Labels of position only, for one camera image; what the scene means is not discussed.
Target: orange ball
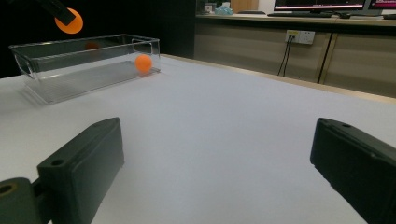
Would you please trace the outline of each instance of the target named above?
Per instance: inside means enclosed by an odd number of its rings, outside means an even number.
[[[141,54],[134,60],[134,66],[141,73],[147,73],[152,67],[152,60],[146,54]]]
[[[78,12],[76,12],[73,8],[70,7],[68,7],[67,9],[69,9],[69,11],[71,11],[76,17],[68,25],[64,25],[61,21],[59,21],[56,18],[55,18],[55,23],[58,26],[58,28],[61,29],[63,32],[73,35],[78,33],[82,29],[83,22]]]
[[[85,49],[86,50],[88,50],[88,49],[99,49],[99,45],[97,44],[97,43],[95,43],[95,42],[87,42],[86,44],[85,44]]]

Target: monitor screen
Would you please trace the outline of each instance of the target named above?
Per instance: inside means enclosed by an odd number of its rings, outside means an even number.
[[[275,0],[274,11],[358,10],[363,9],[364,2],[365,0]]]
[[[396,0],[372,0],[370,9],[396,9]]]

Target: table surface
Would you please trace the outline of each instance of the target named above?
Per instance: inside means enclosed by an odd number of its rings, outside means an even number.
[[[382,17],[352,16],[350,19],[340,19],[337,16],[330,18],[305,18],[305,17],[269,17],[267,15],[256,14],[233,14],[233,15],[196,15],[202,19],[222,19],[235,21],[285,21],[285,22],[309,22],[309,23],[329,23],[347,25],[371,25],[371,26],[396,26],[395,20],[384,20]]]
[[[309,161],[318,118],[396,146],[393,99],[162,56],[162,71],[43,105],[0,80],[0,180],[89,125],[121,121],[125,164],[93,223],[365,223]]]

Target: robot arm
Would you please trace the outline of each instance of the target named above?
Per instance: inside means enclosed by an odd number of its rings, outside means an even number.
[[[40,162],[33,184],[0,181],[0,223],[91,224],[123,164],[120,119],[96,122]]]
[[[64,25],[70,24],[70,22],[76,17],[72,12],[70,12],[67,7],[65,7],[58,0],[36,0],[44,9],[48,11],[49,14],[54,16]],[[30,5],[33,4],[32,0],[6,0],[10,5],[25,10]]]

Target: clear plastic container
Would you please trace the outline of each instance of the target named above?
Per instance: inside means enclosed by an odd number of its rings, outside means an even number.
[[[160,40],[137,35],[108,35],[9,46],[23,80],[48,104],[161,71]],[[149,71],[134,61],[148,55]]]

